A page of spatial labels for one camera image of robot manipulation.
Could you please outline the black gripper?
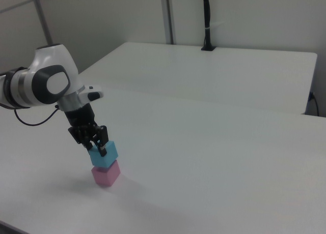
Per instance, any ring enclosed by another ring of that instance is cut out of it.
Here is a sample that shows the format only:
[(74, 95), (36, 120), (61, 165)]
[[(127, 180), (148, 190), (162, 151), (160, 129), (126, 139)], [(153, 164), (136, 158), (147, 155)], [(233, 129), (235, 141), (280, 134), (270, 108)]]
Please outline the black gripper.
[(107, 127), (96, 124), (91, 104), (87, 103), (77, 110), (67, 111), (64, 114), (71, 126), (68, 131), (77, 144), (82, 144), (88, 151), (93, 147), (92, 139), (100, 155), (104, 157), (107, 154), (105, 149), (106, 143), (108, 143)]

